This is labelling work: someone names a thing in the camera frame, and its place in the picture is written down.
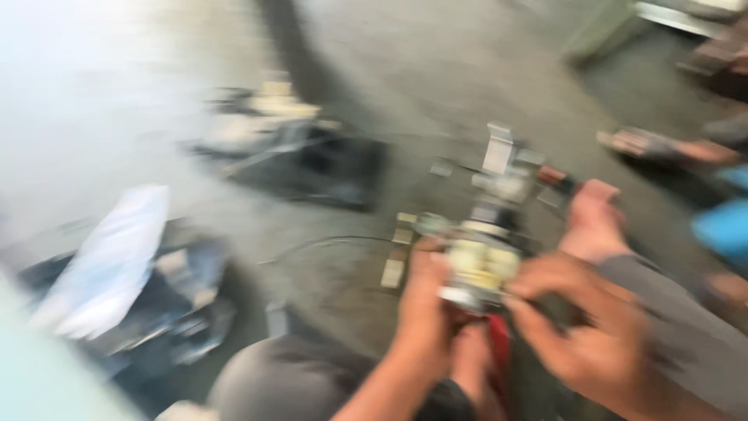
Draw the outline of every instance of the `cable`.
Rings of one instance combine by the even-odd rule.
[[[295,252],[298,252],[300,250],[306,249],[307,247],[315,246],[317,244],[324,243],[325,241],[331,241],[331,240],[355,240],[355,239],[361,239],[361,240],[377,240],[377,241],[387,241],[388,243],[391,243],[392,240],[390,238],[382,238],[382,237],[369,237],[366,235],[333,235],[330,237],[324,237],[319,238],[316,240],[309,240],[305,241],[303,243],[300,243],[296,246],[293,246],[289,249],[284,250],[283,252],[278,253],[274,258],[271,258],[270,260],[265,260],[258,262],[257,264],[266,264],[266,263],[277,263],[279,261],[284,260],[288,256],[292,255]]]

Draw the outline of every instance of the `gray floor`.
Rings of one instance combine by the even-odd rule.
[[[499,120],[554,165],[620,187],[631,235],[654,260],[679,270],[719,267],[690,233],[699,206],[595,143],[596,132],[620,124],[691,137],[719,115],[706,93],[675,72],[695,40],[650,28],[578,73],[558,51],[587,0],[300,1],[313,61],[295,69],[300,91],[355,133],[391,146],[381,203],[373,213],[356,213],[230,184],[180,150],[181,141],[206,129],[210,113],[202,101],[215,88],[257,87],[264,70],[309,52],[288,40],[272,43],[261,17],[276,38],[288,35],[288,22],[268,1],[245,1],[33,0],[6,7],[0,199],[15,263],[73,248],[123,189],[169,184],[171,214],[224,234],[237,264],[254,274],[248,282],[266,297],[291,300],[331,336],[380,354],[398,299],[378,287],[386,243],[315,248],[282,266],[253,263],[328,235],[389,237],[398,211],[464,217],[467,175],[439,185],[428,168],[436,156],[479,166],[485,124]],[[286,55],[273,52],[278,45]],[[534,206],[530,230],[550,248],[562,222]],[[242,341],[264,334],[258,323],[246,326]]]

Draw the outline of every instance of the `finger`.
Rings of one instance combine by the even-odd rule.
[[[575,356],[569,343],[559,336],[545,316],[525,300],[507,297],[504,302],[512,313],[517,331],[533,347],[548,370],[558,372],[559,367],[570,367],[574,363]]]
[[[421,238],[413,247],[411,253],[411,275],[413,276],[423,271],[438,269],[438,267],[434,266],[437,258],[433,257],[432,253],[443,249],[443,246],[442,241],[436,237]]]
[[[607,279],[600,279],[598,287],[601,287],[603,291],[607,292],[610,295],[613,295],[619,300],[625,301],[626,303],[633,303],[637,298],[637,295],[633,292],[629,291],[626,288],[623,288],[622,286],[616,285],[611,281],[608,281]]]
[[[525,300],[555,293],[582,309],[594,320],[607,322],[613,299],[597,283],[601,279],[585,264],[562,254],[548,255],[523,264],[508,292]]]
[[[452,267],[445,254],[440,252],[417,252],[411,259],[411,272],[406,294],[436,295],[447,283]]]
[[[600,180],[587,181],[574,196],[576,199],[591,199],[595,202],[609,202],[621,194],[621,190]]]

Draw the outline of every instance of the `metal piece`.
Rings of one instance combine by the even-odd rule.
[[[638,2],[636,8],[639,16],[649,22],[659,23],[691,34],[716,37],[729,28],[722,23],[700,19],[679,10],[645,3],[644,1]]]
[[[488,123],[488,131],[491,138],[483,160],[483,172],[501,175],[509,168],[515,151],[512,131],[496,121]]]
[[[389,258],[384,264],[384,273],[381,276],[381,286],[385,288],[398,288],[402,273],[405,271],[405,262]]]
[[[395,230],[395,235],[392,238],[393,243],[405,244],[406,246],[413,240],[413,231],[409,229],[398,228]]]

